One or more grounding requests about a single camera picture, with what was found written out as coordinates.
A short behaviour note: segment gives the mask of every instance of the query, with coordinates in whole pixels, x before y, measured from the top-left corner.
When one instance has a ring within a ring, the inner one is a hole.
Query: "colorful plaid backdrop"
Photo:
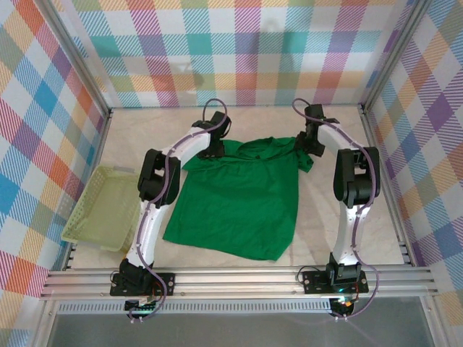
[[[413,0],[54,3],[111,106],[175,107],[358,103]]]
[[[463,0],[434,0],[373,111],[407,234],[463,346]]]
[[[102,113],[32,0],[0,0],[0,346],[23,346]]]

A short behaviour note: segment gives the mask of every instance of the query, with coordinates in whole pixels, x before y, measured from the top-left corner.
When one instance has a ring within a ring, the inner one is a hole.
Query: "purple cable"
[[[227,108],[226,108],[226,105],[225,103],[220,100],[220,99],[217,99],[217,98],[212,98],[212,99],[209,99],[207,103],[205,103],[204,105],[204,108],[203,108],[203,119],[205,118],[205,110],[206,108],[208,107],[209,103],[211,103],[212,101],[217,101],[218,103],[220,103],[223,107],[224,107],[224,113],[225,113],[225,116],[222,118],[222,120],[215,126],[209,128],[209,129],[205,129],[205,130],[201,130],[199,132],[196,132],[194,134],[188,134],[187,136],[184,136],[183,138],[181,138],[179,141],[177,141],[177,143],[175,143],[175,145],[172,146],[172,148],[168,151],[168,153],[166,154],[166,162],[164,164],[164,167],[165,167],[165,171],[164,171],[164,177],[169,177],[169,159],[172,155],[172,153],[175,152],[175,150],[180,146],[182,145],[185,141],[189,140],[189,139],[192,139],[193,137],[196,137],[198,135],[202,135],[202,134],[206,134],[208,132],[211,132],[215,129],[218,129],[219,127],[221,127],[225,121],[226,121],[226,117],[228,115],[228,111],[227,111]],[[163,296],[161,297],[161,302],[159,303],[159,305],[156,305],[156,308],[146,317],[144,317],[143,319],[140,318],[140,322],[143,323],[143,320],[149,320],[152,316],[154,316],[154,314],[159,311],[161,309],[161,307],[164,305],[164,302],[166,300],[166,297],[167,297],[167,286],[166,286],[166,283],[163,281],[163,279],[161,278],[161,276],[159,276],[157,273],[155,273],[153,271],[153,269],[150,268],[150,266],[146,263],[145,259],[143,258],[142,256],[142,252],[141,252],[141,245],[140,245],[140,238],[141,238],[141,230],[142,230],[142,227],[145,223],[145,220],[146,220],[146,217],[148,217],[148,211],[150,209],[150,206],[152,204],[155,204],[157,201],[159,201],[162,196],[164,195],[164,193],[166,192],[167,190],[167,186],[168,186],[168,180],[164,180],[164,185],[162,186],[162,190],[161,192],[158,194],[157,197],[155,197],[154,199],[152,199],[147,205],[146,205],[146,208],[145,208],[145,212],[143,213],[143,217],[142,217],[142,220],[140,221],[140,227],[138,228],[138,231],[137,231],[137,253],[138,253],[138,257],[140,258],[140,261],[141,263],[143,264],[143,266],[146,268],[146,270],[149,271],[149,273],[151,275],[154,276],[154,278],[156,280],[158,280],[159,282],[161,282],[161,285],[162,285],[162,288],[163,288]],[[129,318],[131,319],[131,322],[133,323],[135,321],[135,318],[132,316],[132,312],[133,312],[133,309],[129,310]]]
[[[376,268],[372,265],[369,265],[369,264],[366,264],[362,259],[360,259],[360,256],[358,255],[357,251],[355,250],[355,247],[357,246],[356,244],[356,238],[357,238],[357,228],[358,228],[358,225],[359,225],[359,222],[360,222],[360,216],[361,216],[361,213],[362,211],[367,208],[367,207],[370,207],[372,204],[373,204],[373,201],[375,199],[375,192],[376,192],[376,175],[375,175],[375,167],[373,166],[373,161],[371,160],[371,157],[370,155],[368,154],[368,152],[365,150],[364,147],[362,147],[361,145],[357,144],[348,134],[346,134],[342,129],[338,128],[337,126],[333,125],[332,123],[328,123],[327,121],[322,121],[321,119],[317,119],[317,118],[313,118],[313,117],[309,117],[309,116],[306,116],[305,114],[303,114],[301,111],[299,111],[297,108],[296,108],[296,102],[297,101],[302,101],[303,103],[306,103],[308,106],[310,106],[310,104],[304,100],[304,99],[301,99],[301,98],[295,98],[292,102],[292,108],[293,110],[296,111],[297,114],[299,114],[300,116],[303,116],[305,117],[306,119],[308,119],[309,121],[316,121],[318,123],[321,123],[323,125],[327,125],[328,127],[336,130],[339,134],[341,134],[341,136],[347,141],[350,143],[350,145],[358,148],[360,150],[360,152],[362,152],[362,154],[365,156],[365,158],[367,159],[367,162],[368,162],[368,167],[370,168],[370,174],[371,174],[371,194],[370,194],[370,199],[368,200],[368,202],[363,205],[358,211],[357,211],[357,214],[355,216],[355,221],[354,221],[354,230],[352,232],[352,251],[354,252],[354,255],[355,257],[357,258],[357,261],[362,265],[362,266],[366,266],[366,267],[369,267],[374,273],[375,273],[375,277],[376,277],[376,285],[375,285],[375,289],[373,290],[373,294],[371,295],[371,297],[368,299],[367,301],[367,304],[361,308],[359,311],[355,312],[354,314],[351,314],[349,317],[356,317],[357,315],[361,314],[362,312],[364,312],[372,303],[373,299],[375,298],[376,294],[378,293],[378,289],[379,289],[379,272],[378,270],[376,270]]]

